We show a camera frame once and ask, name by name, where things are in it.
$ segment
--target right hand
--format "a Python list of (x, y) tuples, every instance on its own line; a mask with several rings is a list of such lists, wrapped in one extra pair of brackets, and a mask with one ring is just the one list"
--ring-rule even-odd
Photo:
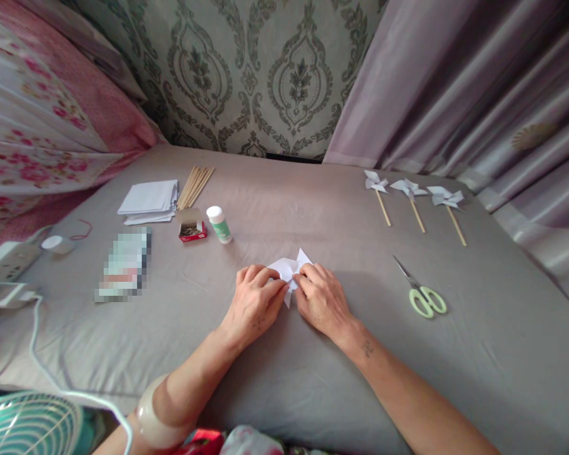
[(320, 264), (305, 264), (293, 278), (299, 285), (295, 296), (302, 317), (337, 344), (355, 320), (341, 283)]

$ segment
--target purple curtain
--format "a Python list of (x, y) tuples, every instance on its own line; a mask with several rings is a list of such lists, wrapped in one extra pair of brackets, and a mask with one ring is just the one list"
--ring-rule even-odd
[(324, 162), (464, 182), (569, 297), (569, 2), (391, 0)]

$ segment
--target power strip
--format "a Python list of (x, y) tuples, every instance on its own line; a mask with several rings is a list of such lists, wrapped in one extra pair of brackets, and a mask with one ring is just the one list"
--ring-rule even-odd
[(16, 280), (40, 253), (40, 247), (31, 243), (4, 242), (0, 245), (0, 282)]

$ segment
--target teal fan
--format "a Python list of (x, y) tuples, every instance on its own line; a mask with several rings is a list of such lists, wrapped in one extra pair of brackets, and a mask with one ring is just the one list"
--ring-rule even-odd
[(64, 398), (37, 392), (0, 397), (2, 455), (71, 455), (81, 428), (81, 407)]

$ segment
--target scissor blade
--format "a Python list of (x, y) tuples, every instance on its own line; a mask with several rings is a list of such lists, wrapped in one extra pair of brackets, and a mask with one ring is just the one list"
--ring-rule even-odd
[(403, 267), (403, 265), (400, 263), (400, 261), (398, 259), (396, 259), (396, 256), (392, 255), (392, 257), (394, 258), (394, 260), (396, 261), (396, 263), (398, 264), (398, 268), (400, 269), (400, 271), (403, 273), (403, 275), (409, 280), (409, 282), (411, 284), (413, 284), (413, 278), (411, 277), (411, 275), (409, 275), (409, 273), (405, 270), (405, 268)]

